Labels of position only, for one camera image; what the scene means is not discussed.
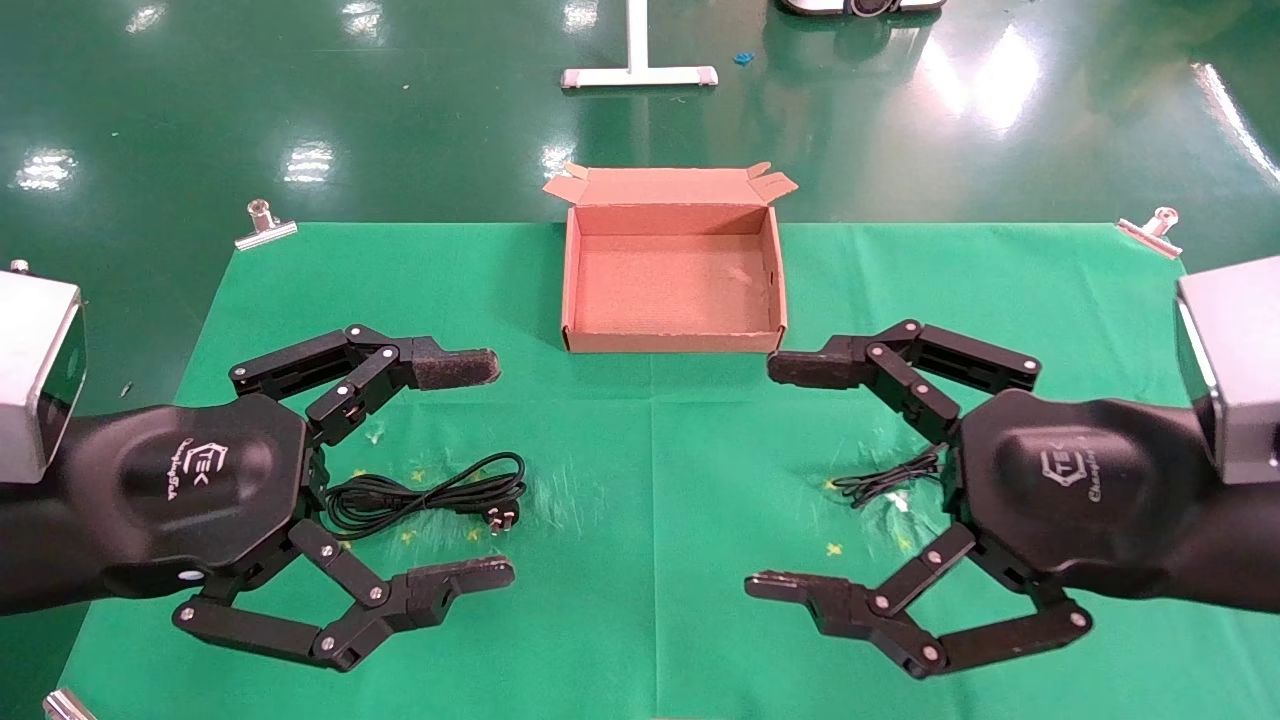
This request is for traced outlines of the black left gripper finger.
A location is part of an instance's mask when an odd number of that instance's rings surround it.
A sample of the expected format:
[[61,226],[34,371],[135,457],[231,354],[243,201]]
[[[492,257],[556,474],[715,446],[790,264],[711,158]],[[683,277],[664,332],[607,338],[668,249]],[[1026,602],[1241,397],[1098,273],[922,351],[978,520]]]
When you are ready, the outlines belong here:
[[317,387],[305,418],[315,445],[335,446],[401,389],[438,391],[486,386],[500,375],[492,348],[444,350],[430,336],[392,338],[349,325],[234,365],[229,379],[241,397],[275,401]]
[[383,580],[312,520],[293,525],[288,541],[352,598],[340,618],[315,626],[236,609],[241,584],[232,582],[204,588],[180,605],[175,628],[207,644],[347,673],[394,634],[443,624],[458,597],[515,582],[504,556],[415,568]]

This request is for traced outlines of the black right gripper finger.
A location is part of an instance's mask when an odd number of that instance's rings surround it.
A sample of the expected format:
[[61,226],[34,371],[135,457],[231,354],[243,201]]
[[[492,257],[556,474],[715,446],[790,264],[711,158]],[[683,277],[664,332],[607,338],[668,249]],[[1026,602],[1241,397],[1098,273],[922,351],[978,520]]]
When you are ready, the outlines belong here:
[[838,577],[759,571],[744,582],[759,600],[801,605],[822,635],[873,644],[909,676],[925,679],[1060,650],[1085,635],[1092,616],[1061,587],[1025,582],[1020,592],[1036,611],[966,630],[933,635],[910,606],[961,560],[983,553],[980,542],[956,523],[876,588]]
[[776,351],[767,360],[778,384],[819,389],[865,387],[932,445],[947,443],[961,409],[927,379],[937,375],[988,395],[1030,392],[1037,359],[908,319],[878,334],[833,334],[813,352]]

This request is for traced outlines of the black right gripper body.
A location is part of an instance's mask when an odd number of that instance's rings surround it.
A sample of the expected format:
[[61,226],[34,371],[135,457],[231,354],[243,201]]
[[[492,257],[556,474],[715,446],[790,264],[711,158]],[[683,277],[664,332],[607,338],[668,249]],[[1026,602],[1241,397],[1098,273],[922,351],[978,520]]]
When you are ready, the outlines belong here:
[[1188,407],[1006,391],[952,451],[948,511],[1011,591],[1277,611],[1277,487],[1224,483]]

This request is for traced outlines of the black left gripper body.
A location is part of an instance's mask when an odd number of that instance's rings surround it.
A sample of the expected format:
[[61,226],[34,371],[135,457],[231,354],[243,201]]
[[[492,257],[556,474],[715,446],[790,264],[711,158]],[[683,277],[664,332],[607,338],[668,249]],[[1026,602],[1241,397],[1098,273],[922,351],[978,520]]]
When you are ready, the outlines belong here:
[[261,395],[74,418],[40,482],[3,487],[3,611],[241,577],[302,515],[312,465],[308,423]]

